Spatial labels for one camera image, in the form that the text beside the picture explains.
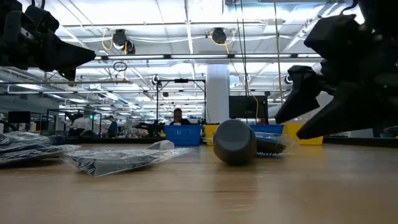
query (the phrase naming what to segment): white pillar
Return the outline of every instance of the white pillar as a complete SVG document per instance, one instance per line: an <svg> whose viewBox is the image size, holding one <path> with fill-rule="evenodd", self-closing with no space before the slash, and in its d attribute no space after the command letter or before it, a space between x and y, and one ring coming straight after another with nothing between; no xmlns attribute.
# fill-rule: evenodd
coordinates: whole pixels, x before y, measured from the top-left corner
<svg viewBox="0 0 398 224"><path fill-rule="evenodd" d="M229 119L228 65L207 65L206 76L207 123L222 123Z"/></svg>

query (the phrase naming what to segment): black monitor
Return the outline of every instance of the black monitor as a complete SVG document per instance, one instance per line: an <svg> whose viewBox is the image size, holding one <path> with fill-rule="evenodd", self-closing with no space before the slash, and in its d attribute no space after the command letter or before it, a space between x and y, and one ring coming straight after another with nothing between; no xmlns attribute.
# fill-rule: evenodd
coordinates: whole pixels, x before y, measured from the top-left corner
<svg viewBox="0 0 398 224"><path fill-rule="evenodd" d="M267 96L229 96L229 117L268 119Z"/></svg>
<svg viewBox="0 0 398 224"><path fill-rule="evenodd" d="M12 124L30 123L30 111L9 111L8 122Z"/></svg>

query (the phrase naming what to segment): person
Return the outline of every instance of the person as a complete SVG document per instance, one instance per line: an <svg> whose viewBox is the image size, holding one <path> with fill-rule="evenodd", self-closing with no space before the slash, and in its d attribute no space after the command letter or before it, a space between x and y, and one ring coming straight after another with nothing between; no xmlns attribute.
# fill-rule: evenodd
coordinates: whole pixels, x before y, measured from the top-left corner
<svg viewBox="0 0 398 224"><path fill-rule="evenodd" d="M116 138L118 136L118 123L112 115L108 119L111 121L111 125L108 128L108 137Z"/></svg>
<svg viewBox="0 0 398 224"><path fill-rule="evenodd" d="M180 108L174 110L174 121L171 122L170 125L175 125L177 123L179 123L180 125L191 124L188 119L182 118L182 110Z"/></svg>
<svg viewBox="0 0 398 224"><path fill-rule="evenodd" d="M76 114L74 121L63 121L69 127L69 136L79 136L84 130L90 129L90 119L84 118L83 114Z"/></svg>

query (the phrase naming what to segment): blue plastic crate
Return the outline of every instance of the blue plastic crate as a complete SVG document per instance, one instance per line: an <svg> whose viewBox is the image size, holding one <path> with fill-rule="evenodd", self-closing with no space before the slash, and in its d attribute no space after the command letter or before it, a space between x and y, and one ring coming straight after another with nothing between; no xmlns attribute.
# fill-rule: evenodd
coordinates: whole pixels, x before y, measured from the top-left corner
<svg viewBox="0 0 398 224"><path fill-rule="evenodd" d="M201 125L164 126L166 139L175 146L199 146Z"/></svg>
<svg viewBox="0 0 398 224"><path fill-rule="evenodd" d="M284 130L284 126L281 124L258 124L258 125L250 125L250 128L254 132L260 133L272 133L272 134L282 134Z"/></svg>

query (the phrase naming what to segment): plastic bag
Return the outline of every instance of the plastic bag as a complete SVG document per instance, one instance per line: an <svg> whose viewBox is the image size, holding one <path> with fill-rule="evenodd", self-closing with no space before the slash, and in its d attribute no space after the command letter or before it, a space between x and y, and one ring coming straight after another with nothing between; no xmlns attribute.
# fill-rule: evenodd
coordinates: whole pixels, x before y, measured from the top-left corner
<svg viewBox="0 0 398 224"><path fill-rule="evenodd" d="M257 155L274 156L300 147L292 138L284 134L255 132L257 139Z"/></svg>
<svg viewBox="0 0 398 224"><path fill-rule="evenodd" d="M170 149L174 149L174 147L175 147L174 143L172 143L171 141L163 140L163 141L153 143L147 149L170 150Z"/></svg>
<svg viewBox="0 0 398 224"><path fill-rule="evenodd" d="M61 136L41 136L35 133L16 131L0 134L0 153L14 152L29 149L38 149L51 145L62 145L64 138Z"/></svg>
<svg viewBox="0 0 398 224"><path fill-rule="evenodd" d="M62 156L66 152L72 152L80 146L63 145L40 147L36 149L28 149L21 151L5 152L0 154L0 166L9 165L11 163L33 161L52 157Z"/></svg>
<svg viewBox="0 0 398 224"><path fill-rule="evenodd" d="M154 149L75 151L66 154L65 160L79 171L99 177L166 161L192 151L193 149L189 148L163 151Z"/></svg>

